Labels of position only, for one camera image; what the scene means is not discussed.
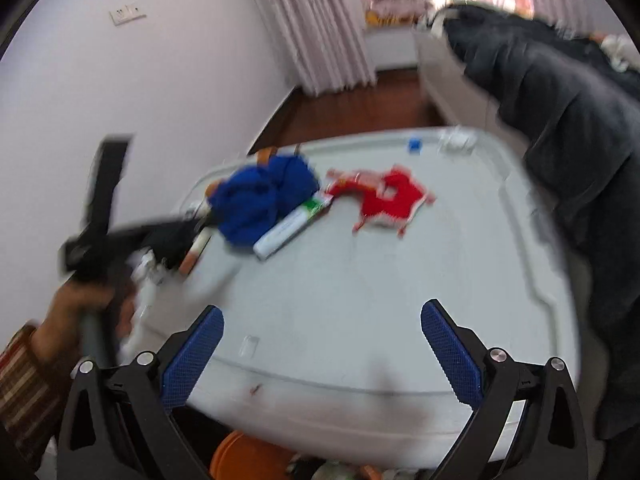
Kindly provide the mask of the striped sleeve forearm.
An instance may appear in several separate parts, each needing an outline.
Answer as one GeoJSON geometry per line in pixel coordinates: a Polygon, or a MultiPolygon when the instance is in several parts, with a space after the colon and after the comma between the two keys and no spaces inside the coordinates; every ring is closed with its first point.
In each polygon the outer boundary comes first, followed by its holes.
{"type": "Polygon", "coordinates": [[[25,324],[1,353],[1,427],[9,450],[31,471],[60,431],[70,380],[43,365],[32,348],[36,328],[25,324]]]}

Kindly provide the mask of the person's left hand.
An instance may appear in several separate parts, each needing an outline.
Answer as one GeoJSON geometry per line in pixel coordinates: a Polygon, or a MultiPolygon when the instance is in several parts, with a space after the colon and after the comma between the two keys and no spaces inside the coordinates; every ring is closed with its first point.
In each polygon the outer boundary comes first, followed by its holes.
{"type": "Polygon", "coordinates": [[[65,282],[54,294],[46,318],[30,337],[38,361],[68,373],[81,357],[81,327],[86,315],[102,312],[114,298],[112,286],[79,283],[71,278],[65,282]]]}

